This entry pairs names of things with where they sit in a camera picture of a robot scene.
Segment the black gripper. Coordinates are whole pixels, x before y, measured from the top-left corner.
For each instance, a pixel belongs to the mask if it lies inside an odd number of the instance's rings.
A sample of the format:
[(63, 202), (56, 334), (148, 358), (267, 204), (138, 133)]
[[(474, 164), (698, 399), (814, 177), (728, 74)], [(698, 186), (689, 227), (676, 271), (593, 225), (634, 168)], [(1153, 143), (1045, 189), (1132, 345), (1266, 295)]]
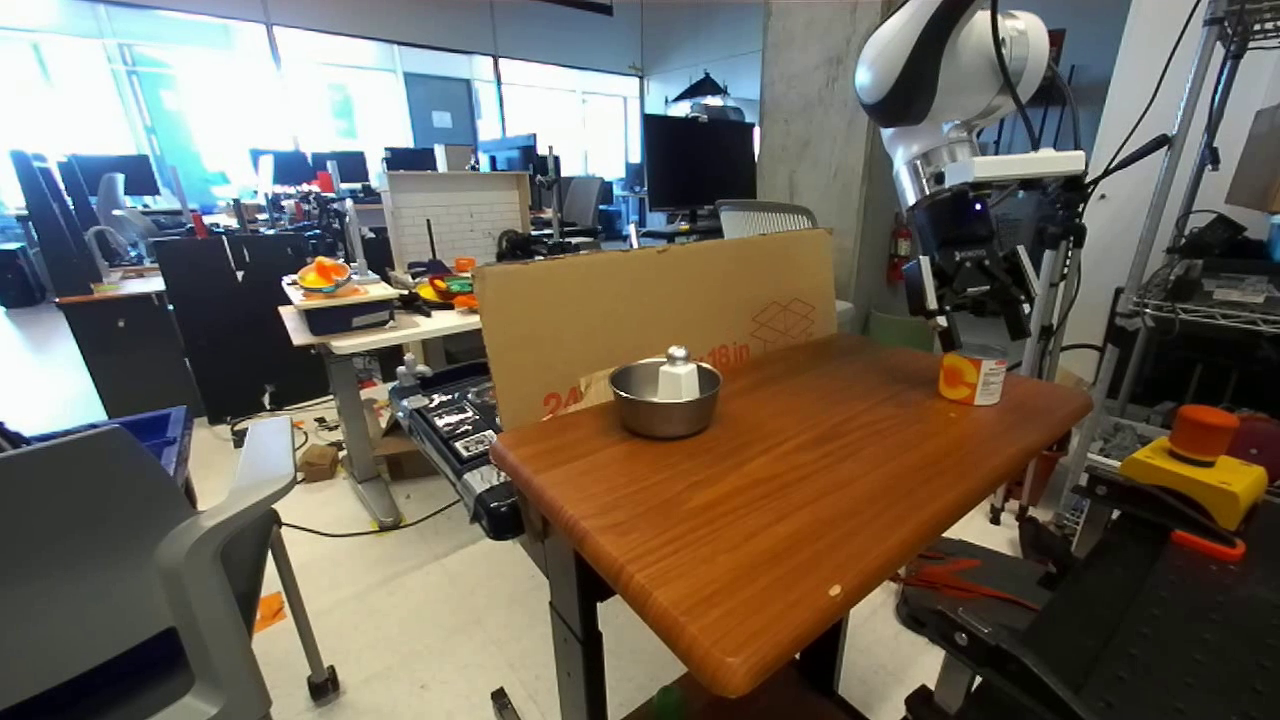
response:
[(910, 312), (946, 352), (960, 352), (960, 312), (1001, 315), (1012, 340), (1032, 338), (1037, 268), (1024, 246), (1001, 246), (990, 204), (967, 189), (910, 209), (918, 239), (905, 263)]

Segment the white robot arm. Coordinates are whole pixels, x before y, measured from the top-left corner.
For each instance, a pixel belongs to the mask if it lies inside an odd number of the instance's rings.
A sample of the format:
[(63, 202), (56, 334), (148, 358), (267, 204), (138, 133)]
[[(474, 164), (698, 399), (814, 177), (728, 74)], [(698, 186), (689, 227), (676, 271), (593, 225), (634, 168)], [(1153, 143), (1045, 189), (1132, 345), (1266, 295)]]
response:
[(1051, 60), (1049, 24), (998, 0), (905, 0), (860, 49), (854, 92), (882, 129), (895, 202), (918, 239), (910, 312), (960, 352), (958, 312), (998, 312), (1032, 338), (1040, 295), (1024, 246), (1001, 246), (985, 189), (1086, 180), (1082, 151), (985, 158), (975, 133), (1020, 113)]

